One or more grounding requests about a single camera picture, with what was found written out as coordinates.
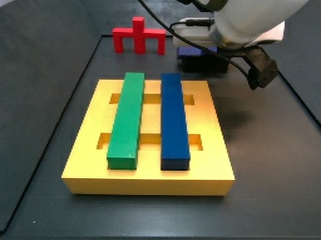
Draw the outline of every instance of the black cable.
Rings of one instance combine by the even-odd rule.
[[[166,24],[159,20],[159,18],[155,16],[154,12],[151,11],[151,9],[149,8],[149,6],[146,5],[143,0],[138,0],[138,2],[141,3],[141,5],[143,6],[145,10],[149,12],[149,14],[153,16],[153,18],[155,19],[155,21],[163,26],[163,28],[179,39],[182,40],[185,43],[187,43],[189,45],[191,45],[194,48],[205,51],[206,53],[211,54],[213,56],[215,56],[217,58],[227,61],[230,64],[233,64],[235,66],[235,68],[242,72],[242,74],[245,75],[245,77],[248,78],[248,80],[250,79],[250,76],[246,72],[245,69],[242,69],[242,67],[229,59],[229,57],[221,55],[219,53],[211,51],[210,49],[199,46],[198,44],[193,43],[191,41],[189,41],[187,39],[185,39],[182,36],[179,36],[173,29],[170,29]]]
[[[170,25],[170,30],[173,30],[173,27],[177,26],[177,25],[186,25],[186,22],[174,22],[171,25]]]

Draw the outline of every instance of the black table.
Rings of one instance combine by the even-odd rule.
[[[72,195],[60,179],[99,79],[127,71],[181,72],[171,39],[145,55],[112,51],[103,37],[3,237],[321,237],[321,134],[286,82],[252,91],[234,67],[209,80],[235,183],[222,197]]]

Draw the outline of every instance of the rectangular slot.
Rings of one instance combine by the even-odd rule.
[[[120,98],[120,94],[111,94],[110,96],[110,104],[118,104]],[[194,105],[194,96],[193,94],[185,94],[185,105]],[[162,96],[161,94],[145,94],[145,104],[161,104]]]
[[[145,74],[127,73],[110,136],[107,160],[114,170],[135,170],[145,96]]]
[[[162,138],[159,133],[141,133],[139,140],[141,141],[138,150],[161,151]],[[111,134],[107,132],[102,132],[96,143],[96,149],[98,150],[108,149],[110,141]],[[191,151],[203,151],[201,134],[189,134],[189,143]]]
[[[162,74],[162,170],[190,168],[190,145],[181,75]]]

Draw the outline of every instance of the wooden block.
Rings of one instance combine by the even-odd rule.
[[[162,170],[190,168],[190,146],[181,75],[162,74]]]
[[[234,175],[206,81],[182,81],[190,170],[161,171],[161,81],[146,81],[137,171],[108,169],[106,152],[122,85],[120,80],[98,83],[62,176],[70,191],[78,194],[226,195]]]
[[[118,103],[107,160],[112,170],[135,170],[145,96],[145,74],[127,73]]]

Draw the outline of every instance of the blue block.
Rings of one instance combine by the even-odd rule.
[[[217,52],[217,47],[209,48],[211,51]],[[178,47],[177,48],[177,59],[182,59],[187,56],[202,56],[207,53],[194,47]]]
[[[162,163],[161,169],[190,168],[190,145],[181,75],[162,74]]]

